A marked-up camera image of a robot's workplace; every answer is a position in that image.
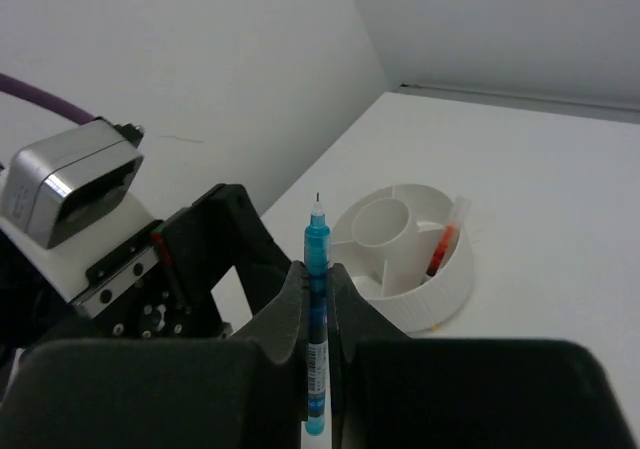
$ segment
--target cable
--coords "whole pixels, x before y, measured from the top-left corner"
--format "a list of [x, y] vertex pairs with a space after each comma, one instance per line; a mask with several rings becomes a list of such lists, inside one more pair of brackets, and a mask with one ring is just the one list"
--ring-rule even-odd
[[91, 114], [64, 99], [2, 73], [0, 73], [0, 92], [47, 109], [78, 125], [86, 124], [94, 119]]

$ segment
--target round white tray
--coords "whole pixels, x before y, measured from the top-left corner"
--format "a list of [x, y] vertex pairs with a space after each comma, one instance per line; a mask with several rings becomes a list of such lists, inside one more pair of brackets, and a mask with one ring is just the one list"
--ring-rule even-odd
[[333, 228], [332, 260], [344, 264], [360, 294], [400, 330], [407, 333], [423, 331], [451, 317], [469, 297], [474, 272], [471, 243], [463, 228], [433, 278], [424, 276], [421, 285], [399, 289], [396, 279], [388, 277], [388, 260], [372, 256], [370, 250], [355, 241], [352, 231], [354, 221], [363, 214], [363, 209], [371, 207], [374, 201], [389, 198], [402, 201], [408, 207], [412, 220], [417, 223], [419, 242], [418, 246], [411, 246], [410, 254], [386, 256], [397, 261], [404, 258], [403, 254], [407, 259], [415, 259], [417, 253], [424, 260], [426, 271], [453, 202], [437, 189], [418, 184], [386, 187], [352, 205]]

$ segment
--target pen label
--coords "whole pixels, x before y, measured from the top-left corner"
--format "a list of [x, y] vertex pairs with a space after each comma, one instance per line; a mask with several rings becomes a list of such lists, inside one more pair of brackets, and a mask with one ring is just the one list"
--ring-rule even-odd
[[321, 344], [309, 344], [308, 379], [309, 394], [322, 394], [327, 387], [327, 341]]

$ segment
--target pen barrel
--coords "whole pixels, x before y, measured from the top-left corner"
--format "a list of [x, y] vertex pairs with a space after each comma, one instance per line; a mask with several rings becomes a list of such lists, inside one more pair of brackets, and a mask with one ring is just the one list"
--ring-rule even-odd
[[305, 230], [304, 262], [309, 274], [310, 317], [307, 350], [308, 420], [307, 432], [324, 430], [327, 377], [327, 276], [330, 230], [326, 225], [310, 225]]

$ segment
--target white container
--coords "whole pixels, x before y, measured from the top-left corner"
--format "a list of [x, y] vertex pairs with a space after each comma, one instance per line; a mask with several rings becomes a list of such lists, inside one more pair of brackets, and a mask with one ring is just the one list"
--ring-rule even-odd
[[429, 186], [390, 186], [360, 199], [332, 229], [331, 258], [400, 330], [430, 329], [465, 303], [473, 253], [463, 230], [433, 278], [425, 275], [453, 202]]

